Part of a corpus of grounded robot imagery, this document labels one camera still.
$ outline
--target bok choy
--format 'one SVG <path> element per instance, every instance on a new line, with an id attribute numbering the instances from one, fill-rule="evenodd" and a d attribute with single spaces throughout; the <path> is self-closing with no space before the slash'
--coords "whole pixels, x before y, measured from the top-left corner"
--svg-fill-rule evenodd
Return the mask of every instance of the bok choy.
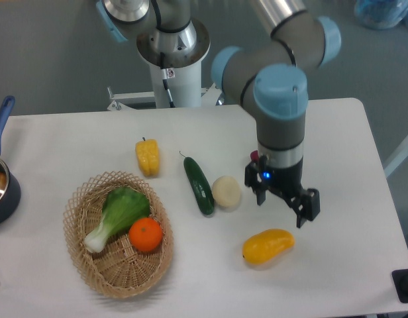
<path id="1" fill-rule="evenodd" d="M 83 243 L 89 252 L 99 253 L 109 237 L 129 230 L 133 223 L 149 215 L 150 202 L 144 194 L 129 187 L 118 187 L 107 195 L 101 220 Z"/>

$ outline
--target gray floor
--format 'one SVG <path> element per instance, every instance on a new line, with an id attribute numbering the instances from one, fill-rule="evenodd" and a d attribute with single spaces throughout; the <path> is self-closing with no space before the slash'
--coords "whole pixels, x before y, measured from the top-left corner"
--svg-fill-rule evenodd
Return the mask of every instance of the gray floor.
<path id="1" fill-rule="evenodd" d="M 308 75 L 309 97 L 361 100 L 385 161 L 408 134 L 408 30 L 404 25 L 385 31 L 360 26 L 353 1 L 304 2 L 315 17 L 335 20 L 342 33 L 336 60 Z M 211 62 L 220 49 L 252 50 L 269 40 L 247 0 L 193 3 L 193 14 L 212 40 L 203 62 L 203 87 L 209 87 Z M 108 85 L 113 93 L 152 90 L 135 43 L 112 41 L 95 0 L 0 2 L 0 104 L 14 95 L 14 115 L 104 111 Z M 388 182 L 408 234 L 408 159 Z"/>

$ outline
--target yellow mango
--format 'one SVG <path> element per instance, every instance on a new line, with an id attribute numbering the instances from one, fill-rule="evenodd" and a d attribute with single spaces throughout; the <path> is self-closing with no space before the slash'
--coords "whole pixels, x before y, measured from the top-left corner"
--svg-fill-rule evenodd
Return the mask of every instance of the yellow mango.
<path id="1" fill-rule="evenodd" d="M 282 229 L 263 231 L 245 241 L 242 255 L 248 263 L 262 264 L 293 247 L 294 236 Z"/>

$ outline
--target blue handle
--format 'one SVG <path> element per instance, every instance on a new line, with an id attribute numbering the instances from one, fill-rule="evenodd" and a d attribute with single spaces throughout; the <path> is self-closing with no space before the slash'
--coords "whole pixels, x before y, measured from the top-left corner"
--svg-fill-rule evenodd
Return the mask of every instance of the blue handle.
<path id="1" fill-rule="evenodd" d="M 6 96 L 0 108 L 0 154 L 1 154 L 1 136 L 3 134 L 4 127 L 5 124 L 7 123 L 8 117 L 10 117 L 11 111 L 13 110 L 15 101 L 16 100 L 13 96 Z"/>

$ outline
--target wicker basket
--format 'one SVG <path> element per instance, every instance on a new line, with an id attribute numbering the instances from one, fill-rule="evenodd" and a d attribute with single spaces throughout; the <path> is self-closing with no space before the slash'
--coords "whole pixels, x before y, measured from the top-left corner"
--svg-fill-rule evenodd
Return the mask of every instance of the wicker basket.
<path id="1" fill-rule="evenodd" d="M 152 252 L 141 253 L 131 245 L 127 233 L 120 233 L 107 241 L 102 252 L 89 253 L 83 240 L 99 224 L 107 194 L 120 186 L 129 186 L 148 198 L 150 217 L 163 229 L 162 244 Z M 144 180 L 125 172 L 105 172 L 79 187 L 68 201 L 64 232 L 82 279 L 107 297 L 126 298 L 145 292 L 160 280 L 172 261 L 173 234 L 160 199 Z"/>

